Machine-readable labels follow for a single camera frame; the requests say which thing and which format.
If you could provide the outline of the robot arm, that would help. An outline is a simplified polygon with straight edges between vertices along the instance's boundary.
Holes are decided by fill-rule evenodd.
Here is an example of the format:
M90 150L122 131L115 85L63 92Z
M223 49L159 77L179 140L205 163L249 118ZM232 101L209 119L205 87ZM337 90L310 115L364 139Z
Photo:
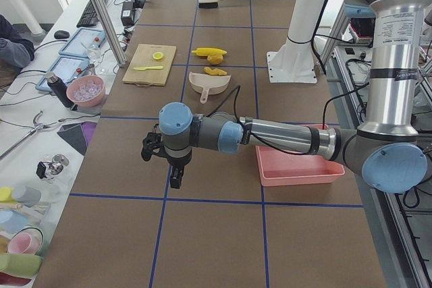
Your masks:
M424 10L431 0L346 0L375 13L365 121L356 130L317 129L214 113L194 114L169 103L142 142L141 156L165 158L171 186L179 188L194 147L235 153L242 144L264 144L284 152L320 155L345 165L371 187L402 193L427 174L426 154L417 146L411 114L418 77Z

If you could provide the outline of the person's arm dark sleeve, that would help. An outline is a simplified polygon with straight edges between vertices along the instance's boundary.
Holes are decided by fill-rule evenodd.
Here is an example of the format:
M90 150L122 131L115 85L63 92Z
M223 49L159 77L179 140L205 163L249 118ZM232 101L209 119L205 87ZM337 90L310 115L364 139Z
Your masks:
M17 68L26 67L34 60L34 45L22 38L11 23L1 16L1 60Z

